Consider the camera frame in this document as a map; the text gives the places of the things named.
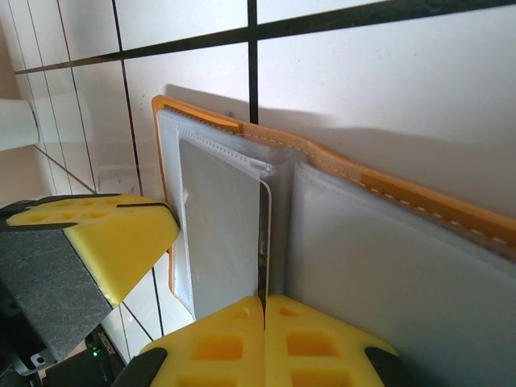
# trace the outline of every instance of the tile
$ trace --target tile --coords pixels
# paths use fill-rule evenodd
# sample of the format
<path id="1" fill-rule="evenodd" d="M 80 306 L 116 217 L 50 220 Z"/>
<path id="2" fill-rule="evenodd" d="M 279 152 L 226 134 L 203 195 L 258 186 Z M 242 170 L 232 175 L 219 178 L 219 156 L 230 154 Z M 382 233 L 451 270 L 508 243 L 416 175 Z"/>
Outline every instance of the tile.
<path id="1" fill-rule="evenodd" d="M 97 191 L 139 194 L 120 62 L 76 67 L 73 73 Z"/>
<path id="2" fill-rule="evenodd" d="M 119 50 L 113 5 L 108 0 L 60 0 L 72 60 Z"/>
<path id="3" fill-rule="evenodd" d="M 50 169 L 54 178 L 56 187 L 56 195 L 71 195 L 72 187 L 70 185 L 69 175 L 56 163 L 50 160 Z"/>
<path id="4" fill-rule="evenodd" d="M 51 161 L 41 152 L 36 152 L 36 159 L 38 161 L 38 166 L 40 167 L 44 188 L 50 195 L 57 195 L 54 177 L 52 175 L 52 168 L 50 166 Z"/>
<path id="5" fill-rule="evenodd" d="M 22 100 L 33 103 L 31 85 L 27 74 L 15 75 L 16 85 L 18 85 L 19 96 Z"/>
<path id="6" fill-rule="evenodd" d="M 166 335 L 194 322 L 189 311 L 175 298 L 169 288 L 169 254 L 165 253 L 154 266 L 160 296 L 163 331 Z"/>
<path id="7" fill-rule="evenodd" d="M 88 186 L 94 187 L 72 72 L 70 69 L 58 69 L 47 71 L 45 74 L 63 147 L 65 166 Z"/>
<path id="8" fill-rule="evenodd" d="M 138 321 L 153 339 L 161 337 L 160 316 L 152 271 L 149 271 L 124 299 Z"/>
<path id="9" fill-rule="evenodd" d="M 127 347 L 126 334 L 122 322 L 122 313 L 120 306 L 113 309 L 109 315 L 102 321 L 102 328 L 106 331 L 111 342 L 116 348 L 123 361 L 129 363 L 129 348 Z"/>
<path id="10" fill-rule="evenodd" d="M 129 358 L 132 359 L 138 355 L 140 351 L 151 342 L 151 340 L 124 304 L 120 305 L 120 309 L 122 311 L 123 325 L 126 328 Z"/>
<path id="11" fill-rule="evenodd" d="M 126 61 L 126 71 L 144 194 L 162 198 L 152 98 L 166 94 L 248 119 L 248 46 L 232 44 L 131 59 Z"/>
<path id="12" fill-rule="evenodd" d="M 381 0 L 305 0 L 290 2 L 288 0 L 257 0 L 256 12 L 258 23 L 297 18 L 298 16 L 320 14 L 329 10 L 340 10 L 353 6 L 363 6 Z"/>
<path id="13" fill-rule="evenodd" d="M 260 123 L 516 216 L 514 18 L 511 6 L 260 41 Z"/>
<path id="14" fill-rule="evenodd" d="M 124 50 L 248 25 L 241 0 L 116 0 Z"/>
<path id="15" fill-rule="evenodd" d="M 72 176 L 69 176 L 70 179 L 70 189 L 72 190 L 72 194 L 74 195 L 91 195 L 95 192 L 92 189 L 88 189 L 83 186 L 82 183 L 79 182 L 79 180 L 73 178 Z"/>
<path id="16" fill-rule="evenodd" d="M 44 150 L 59 164 L 65 165 L 56 120 L 54 119 L 52 110 L 52 103 L 48 95 L 45 74 L 44 72 L 29 73 L 26 76 L 28 76 L 31 83 L 32 94 L 34 95 L 34 107 L 42 140 L 44 141 Z"/>
<path id="17" fill-rule="evenodd" d="M 9 2 L 0 2 L 0 20 L 6 37 L 7 48 L 9 49 L 10 62 L 14 71 L 25 69 L 23 63 L 22 49 L 18 43 L 18 36 L 15 30 L 15 21 L 10 12 Z"/>
<path id="18" fill-rule="evenodd" d="M 32 26 L 31 13 L 27 0 L 9 0 L 18 32 L 19 44 L 22 49 L 25 67 L 33 69 L 41 66 L 40 52 Z"/>
<path id="19" fill-rule="evenodd" d="M 57 0 L 28 0 L 43 65 L 68 61 Z"/>

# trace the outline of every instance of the wallet stitching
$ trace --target wallet stitching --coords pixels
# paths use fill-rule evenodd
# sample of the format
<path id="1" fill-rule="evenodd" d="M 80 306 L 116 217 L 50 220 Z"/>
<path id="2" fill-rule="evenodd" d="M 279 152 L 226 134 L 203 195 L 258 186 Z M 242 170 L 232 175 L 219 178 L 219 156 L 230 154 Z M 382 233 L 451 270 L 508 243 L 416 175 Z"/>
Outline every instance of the wallet stitching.
<path id="1" fill-rule="evenodd" d="M 180 121 L 178 121 L 178 120 L 176 120 L 176 119 L 174 119 L 172 117 L 162 117 L 162 118 L 166 119 L 166 120 L 168 120 L 168 121 L 170 121 L 172 123 L 176 123 L 176 124 L 182 125 L 182 123 Z M 218 128 L 218 127 L 216 127 L 214 125 L 210 125 L 210 126 L 215 127 L 216 129 L 220 130 L 220 128 Z M 189 133 L 184 128 L 179 127 L 179 128 L 176 129 L 176 134 L 180 134 L 180 133 L 182 135 L 186 136 L 186 137 L 190 137 L 191 139 L 195 139 L 195 140 L 205 144 L 206 146 L 208 146 L 210 148 L 213 148 L 213 149 L 216 149 L 216 150 L 218 150 L 220 152 L 226 153 L 228 156 L 231 156 L 231 157 L 233 157 L 233 158 L 235 158 L 237 160 L 240 160 L 240 161 L 243 161 L 243 162 L 246 161 L 238 152 L 232 151 L 231 149 L 223 148 L 221 145 L 218 145 L 218 144 L 214 143 L 211 140 L 203 139 L 199 135 L 195 135 L 195 134 Z M 186 263 L 187 263 L 187 266 L 188 266 L 189 276 L 191 277 L 191 268 L 190 268 L 189 260 L 187 260 Z M 193 300 L 194 299 L 194 296 L 193 296 L 194 295 L 194 292 L 193 292 L 194 289 L 193 289 L 193 286 L 192 286 L 192 281 L 188 281 L 188 287 L 189 287 L 189 293 L 190 293 L 190 300 L 191 300 L 191 302 L 193 304 L 194 303 L 194 300 Z"/>
<path id="2" fill-rule="evenodd" d="M 324 165 L 325 167 L 328 167 L 329 169 L 331 169 L 332 171 L 334 171 L 336 174 L 338 174 L 339 176 L 345 178 L 346 180 L 349 180 L 349 181 L 353 181 L 354 183 L 356 183 L 357 185 L 360 185 L 362 187 L 364 187 L 365 189 L 369 190 L 369 191 L 372 191 L 374 192 L 375 194 L 379 194 L 381 196 L 384 196 L 386 198 L 388 198 L 391 202 L 396 202 L 396 203 L 401 203 L 405 206 L 409 206 L 415 210 L 419 210 L 421 212 L 424 212 L 428 215 L 430 215 L 431 217 L 434 217 L 434 218 L 437 218 L 437 219 L 440 219 L 441 221 L 443 222 L 446 222 L 446 223 L 450 223 L 452 226 L 456 227 L 456 228 L 459 228 L 459 229 L 462 229 L 462 230 L 465 230 L 465 231 L 468 231 L 468 232 L 471 232 L 472 234 L 474 234 L 475 236 L 477 237 L 481 237 L 483 239 L 487 239 L 487 240 L 491 240 L 495 243 L 498 243 L 498 244 L 504 244 L 506 246 L 509 246 L 512 248 L 512 246 L 509 244 L 509 242 L 503 238 L 499 238 L 498 236 L 496 235 L 487 235 L 485 234 L 483 231 L 480 231 L 480 230 L 477 230 L 475 228 L 471 228 L 471 227 L 466 227 L 464 224 L 462 223 L 459 223 L 455 220 L 446 220 L 444 218 L 443 215 L 437 213 L 437 212 L 434 212 L 434 211 L 430 211 L 428 210 L 427 208 L 423 207 L 423 206 L 416 206 L 414 204 L 412 204 L 411 202 L 408 202 L 407 200 L 403 200 L 403 199 L 400 199 L 400 198 L 396 198 L 394 197 L 393 195 L 391 194 L 388 194 L 388 193 L 385 193 L 385 192 L 381 192 L 380 190 L 378 189 L 375 189 L 373 187 L 370 187 L 364 183 L 362 183 L 361 181 L 359 181 L 358 179 L 354 178 L 354 177 L 350 177 L 349 175 L 347 175 L 346 173 L 342 172 L 342 171 L 339 171 L 337 168 L 325 163 L 324 161 L 322 161 L 321 159 L 319 159 L 318 157 L 314 156 L 313 154 L 305 151 L 304 149 L 300 149 L 300 148 L 296 148 L 296 147 L 293 147 L 292 145 L 288 145 L 286 143 L 282 143 L 281 141 L 277 141 L 275 139 L 270 139 L 268 137 L 263 137 L 263 136 L 260 136 L 260 135 L 252 135 L 250 133 L 234 133 L 233 131 L 228 131 L 226 129 L 222 129 L 221 127 L 217 127 L 211 123 L 205 123 L 204 121 L 201 121 L 200 119 L 197 119 L 195 117 L 191 117 L 191 116 L 188 116 L 190 119 L 193 119 L 194 121 L 198 121 L 200 123 L 203 123 L 204 125 L 209 125 L 211 127 L 214 127 L 215 129 L 217 130 L 220 130 L 220 131 L 225 131 L 226 133 L 229 133 L 231 135 L 238 135 L 238 136 L 245 136 L 245 137 L 254 137 L 256 139 L 262 139 L 262 140 L 265 140 L 265 141 L 268 141 L 269 143 L 273 143 L 273 144 L 280 144 L 281 146 L 283 147 L 287 147 L 287 148 L 291 148 L 291 149 L 295 149 L 299 152 L 302 152 L 304 153 L 305 155 L 307 156 L 310 156 L 310 157 L 313 157 L 317 162 L 319 162 L 320 164 Z"/>

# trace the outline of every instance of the wallet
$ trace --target wallet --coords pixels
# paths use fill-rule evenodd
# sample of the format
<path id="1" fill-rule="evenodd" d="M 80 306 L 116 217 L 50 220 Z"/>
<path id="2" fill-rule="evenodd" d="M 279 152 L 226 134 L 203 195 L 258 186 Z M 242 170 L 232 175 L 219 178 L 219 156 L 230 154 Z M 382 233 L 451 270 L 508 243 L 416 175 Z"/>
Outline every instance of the wallet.
<path id="1" fill-rule="evenodd" d="M 181 225 L 169 286 L 195 318 L 285 294 L 392 343 L 421 385 L 514 383 L 515 219 L 298 135 L 152 105 Z"/>

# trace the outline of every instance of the white cylinder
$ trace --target white cylinder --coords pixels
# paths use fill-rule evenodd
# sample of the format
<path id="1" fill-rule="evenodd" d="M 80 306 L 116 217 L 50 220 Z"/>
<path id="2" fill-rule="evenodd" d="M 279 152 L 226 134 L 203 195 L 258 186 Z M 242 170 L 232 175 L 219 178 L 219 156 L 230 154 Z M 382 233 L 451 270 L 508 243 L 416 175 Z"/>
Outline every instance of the white cylinder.
<path id="1" fill-rule="evenodd" d="M 0 151 L 38 141 L 38 128 L 29 103 L 0 99 Z"/>

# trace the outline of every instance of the card slot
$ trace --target card slot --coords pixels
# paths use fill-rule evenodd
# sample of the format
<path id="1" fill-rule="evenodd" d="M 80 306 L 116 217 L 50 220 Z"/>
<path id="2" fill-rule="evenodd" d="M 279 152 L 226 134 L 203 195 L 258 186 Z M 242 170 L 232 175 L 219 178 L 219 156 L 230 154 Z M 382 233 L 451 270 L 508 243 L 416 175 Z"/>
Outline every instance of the card slot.
<path id="1" fill-rule="evenodd" d="M 308 164 L 291 224 L 288 296 L 392 343 L 428 385 L 510 380 L 511 262 Z"/>
<path id="2" fill-rule="evenodd" d="M 203 318 L 258 290 L 260 180 L 180 140 L 193 309 Z"/>
<path id="3" fill-rule="evenodd" d="M 157 115 L 162 159 L 162 172 L 168 187 L 168 201 L 181 220 L 183 238 L 178 238 L 177 248 L 171 259 L 171 290 L 187 309 L 196 309 L 192 290 L 193 272 L 189 266 L 189 246 L 187 219 L 184 212 L 185 186 L 184 163 L 178 156 L 179 143 L 189 141 L 208 151 L 212 156 L 235 166 L 239 170 L 260 179 L 270 190 L 269 226 L 269 276 L 268 289 L 273 293 L 283 293 L 285 282 L 285 257 L 289 231 L 289 212 L 292 189 L 293 165 L 305 156 L 289 148 L 269 147 L 233 134 L 220 131 L 190 117 L 171 110 L 160 110 Z"/>

